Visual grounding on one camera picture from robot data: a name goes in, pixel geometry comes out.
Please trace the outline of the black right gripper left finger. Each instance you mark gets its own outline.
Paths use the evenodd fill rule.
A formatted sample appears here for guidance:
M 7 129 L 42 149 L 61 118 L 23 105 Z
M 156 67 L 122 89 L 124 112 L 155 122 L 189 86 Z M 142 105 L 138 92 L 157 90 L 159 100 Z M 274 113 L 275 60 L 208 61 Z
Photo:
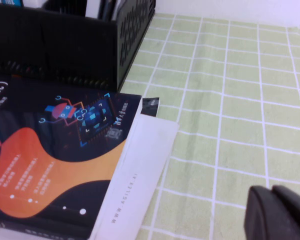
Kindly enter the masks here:
M 300 240 L 300 227 L 281 200 L 258 185 L 248 191 L 244 232 L 247 240 Z

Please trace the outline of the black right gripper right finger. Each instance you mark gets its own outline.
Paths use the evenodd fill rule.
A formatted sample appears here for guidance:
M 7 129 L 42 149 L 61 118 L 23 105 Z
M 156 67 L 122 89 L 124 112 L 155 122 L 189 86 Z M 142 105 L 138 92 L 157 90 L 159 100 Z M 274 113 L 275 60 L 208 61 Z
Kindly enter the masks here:
M 300 227 L 300 195 L 283 185 L 274 185 L 272 192 L 280 199 L 294 222 Z

